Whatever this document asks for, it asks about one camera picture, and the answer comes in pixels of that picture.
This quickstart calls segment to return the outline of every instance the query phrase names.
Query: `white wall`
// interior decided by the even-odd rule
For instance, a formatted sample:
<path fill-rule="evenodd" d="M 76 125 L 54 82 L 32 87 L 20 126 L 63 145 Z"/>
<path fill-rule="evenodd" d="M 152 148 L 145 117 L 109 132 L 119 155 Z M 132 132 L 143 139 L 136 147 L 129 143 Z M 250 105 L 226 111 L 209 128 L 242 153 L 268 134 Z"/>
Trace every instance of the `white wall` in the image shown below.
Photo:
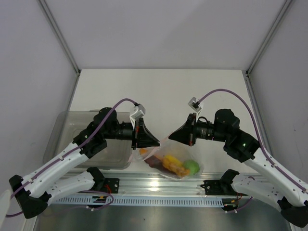
<path fill-rule="evenodd" d="M 84 68 L 246 70 L 284 0 L 47 0 Z"/>
<path fill-rule="evenodd" d="M 308 181 L 308 2 L 296 0 L 252 72 L 275 157 Z"/>
<path fill-rule="evenodd" d="M 0 1 L 0 194 L 41 165 L 53 124 L 76 79 L 35 0 Z M 13 201 L 10 212 L 19 212 Z M 6 219 L 2 231 L 24 219 Z"/>

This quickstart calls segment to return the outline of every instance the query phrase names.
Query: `bag of toy vegetables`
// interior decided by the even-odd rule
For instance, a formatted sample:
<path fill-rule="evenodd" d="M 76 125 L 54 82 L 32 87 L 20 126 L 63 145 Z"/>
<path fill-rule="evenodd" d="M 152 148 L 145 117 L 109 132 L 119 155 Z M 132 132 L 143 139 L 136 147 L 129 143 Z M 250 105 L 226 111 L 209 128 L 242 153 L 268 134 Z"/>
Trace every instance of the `bag of toy vegetables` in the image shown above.
<path fill-rule="evenodd" d="M 139 150 L 146 156 L 144 162 L 156 168 L 163 176 L 173 179 L 193 177 L 202 173 L 202 166 L 184 144 L 165 139 L 158 148 Z"/>

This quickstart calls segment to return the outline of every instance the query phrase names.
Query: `gray tray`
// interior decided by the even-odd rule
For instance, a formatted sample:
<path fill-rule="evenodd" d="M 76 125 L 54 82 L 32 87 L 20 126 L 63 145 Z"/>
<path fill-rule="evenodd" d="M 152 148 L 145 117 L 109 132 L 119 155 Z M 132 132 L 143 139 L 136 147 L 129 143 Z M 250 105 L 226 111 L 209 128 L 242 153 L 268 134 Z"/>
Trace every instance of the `gray tray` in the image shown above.
<path fill-rule="evenodd" d="M 44 163 L 47 163 L 72 142 L 73 138 L 88 126 L 97 113 L 98 111 L 67 111 L 60 113 L 44 154 Z M 122 121 L 129 122 L 129 113 L 117 112 L 117 119 L 120 123 Z M 107 145 L 107 148 L 78 167 L 98 167 L 101 169 L 127 168 L 130 165 L 128 159 L 132 153 L 131 141 L 107 140 Z"/>

